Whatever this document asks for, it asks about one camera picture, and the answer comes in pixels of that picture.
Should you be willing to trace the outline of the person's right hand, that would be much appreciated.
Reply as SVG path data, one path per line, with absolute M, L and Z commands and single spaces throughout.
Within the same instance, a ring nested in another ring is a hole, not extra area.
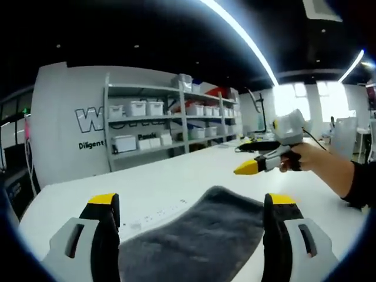
M 293 170 L 293 166 L 298 163 L 301 171 L 314 170 L 320 157 L 326 156 L 328 154 L 327 150 L 317 147 L 310 143 L 300 143 L 291 148 L 291 151 L 300 156 L 297 161 L 291 160 L 287 155 L 281 157 L 279 170 L 281 172 L 287 172 Z

